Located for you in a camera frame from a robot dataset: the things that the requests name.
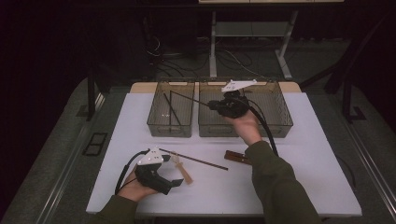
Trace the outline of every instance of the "hand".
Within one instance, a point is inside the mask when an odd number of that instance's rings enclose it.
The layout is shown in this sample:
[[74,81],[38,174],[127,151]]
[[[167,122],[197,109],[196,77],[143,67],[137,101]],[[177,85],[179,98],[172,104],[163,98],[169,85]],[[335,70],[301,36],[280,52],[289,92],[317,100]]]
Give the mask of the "hand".
[[137,181],[136,179],[136,175],[134,174],[135,169],[136,166],[134,167],[132,172],[126,177],[124,186],[120,189],[117,195],[138,203],[146,196],[158,193],[158,191],[140,184],[139,181]]
[[258,120],[250,110],[241,118],[231,119],[224,117],[224,119],[233,125],[236,133],[248,146],[262,140]]

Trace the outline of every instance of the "olive green sleeve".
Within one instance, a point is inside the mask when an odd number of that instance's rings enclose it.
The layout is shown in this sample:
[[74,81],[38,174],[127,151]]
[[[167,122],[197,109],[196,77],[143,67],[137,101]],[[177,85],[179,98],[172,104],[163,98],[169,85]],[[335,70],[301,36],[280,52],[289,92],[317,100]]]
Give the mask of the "olive green sleeve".
[[252,163],[253,186],[267,224],[321,223],[291,165],[277,157],[267,142],[251,145],[245,154]]
[[88,224],[133,224],[136,207],[136,202],[113,195],[102,211],[96,213]]

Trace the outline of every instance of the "white tabletop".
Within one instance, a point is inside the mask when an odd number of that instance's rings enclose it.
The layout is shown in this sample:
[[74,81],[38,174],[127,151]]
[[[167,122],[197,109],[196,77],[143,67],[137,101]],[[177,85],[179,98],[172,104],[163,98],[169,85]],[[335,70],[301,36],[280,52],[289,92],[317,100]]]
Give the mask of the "white tabletop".
[[[152,137],[147,125],[153,93],[127,94],[108,146],[87,212],[100,211],[114,194],[123,166],[138,151],[161,147],[228,167],[221,170],[196,161],[183,161],[194,182],[172,188],[168,195],[148,196],[139,203],[138,215],[148,216],[259,216],[262,205],[251,183],[251,166],[224,158],[226,150],[244,153],[240,138],[201,138],[198,105],[194,105],[192,137]],[[279,156],[289,162],[296,178],[322,217],[361,216],[361,207],[326,139],[304,93],[284,93],[293,127],[286,138],[276,138]],[[182,178],[172,162],[159,174],[168,180]]]

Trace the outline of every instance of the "plastic container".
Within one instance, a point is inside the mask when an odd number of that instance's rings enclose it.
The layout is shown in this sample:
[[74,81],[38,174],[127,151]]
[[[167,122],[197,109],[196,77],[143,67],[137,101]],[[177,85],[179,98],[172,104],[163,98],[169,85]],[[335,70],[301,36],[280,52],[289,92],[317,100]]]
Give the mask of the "plastic container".
[[[199,80],[199,100],[207,103],[210,100],[224,99],[221,88],[230,80],[251,80],[258,82],[253,86],[240,90],[242,95],[249,99],[259,113],[263,113],[273,137],[286,137],[293,125],[290,112],[283,98],[279,83],[270,78],[256,77],[203,77]],[[237,137],[233,126],[227,123],[217,111],[207,106],[199,105],[199,135],[201,137]],[[260,125],[262,136],[267,136]]]
[[193,98],[195,78],[163,78],[158,82],[148,127],[152,136],[191,137],[193,101],[177,93]]

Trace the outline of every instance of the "dark floor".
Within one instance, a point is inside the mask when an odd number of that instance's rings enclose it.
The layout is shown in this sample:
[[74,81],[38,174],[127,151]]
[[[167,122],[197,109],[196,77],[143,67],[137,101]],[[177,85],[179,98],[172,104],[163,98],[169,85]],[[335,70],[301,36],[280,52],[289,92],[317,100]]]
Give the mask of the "dark floor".
[[[157,77],[207,77],[208,54],[205,39],[203,50],[196,58],[180,58],[173,52],[159,64]],[[335,63],[346,50],[349,42],[343,40],[292,41],[285,55],[293,80],[302,82]],[[218,76],[265,76],[282,78],[274,49],[279,42],[274,39],[223,39],[217,44]],[[340,158],[346,177],[355,188],[361,204],[362,217],[330,218],[326,223],[395,223],[378,187],[361,160],[356,132],[369,151],[389,188],[396,190],[394,172],[396,164],[396,136],[387,123],[376,112],[359,89],[353,89],[352,105],[358,106],[366,120],[354,121],[352,125],[341,116],[340,95],[326,94],[323,86],[327,78],[303,89],[314,107],[320,124]],[[56,127],[44,145],[35,165],[9,207],[2,224],[8,223],[86,223],[90,215],[85,208],[106,153],[129,87],[115,87],[97,102],[97,113],[87,122],[81,110],[86,109],[86,80],[80,83],[70,97]],[[93,133],[108,133],[104,150],[98,157],[81,155]],[[261,218],[177,218],[157,217],[154,223],[263,223]]]

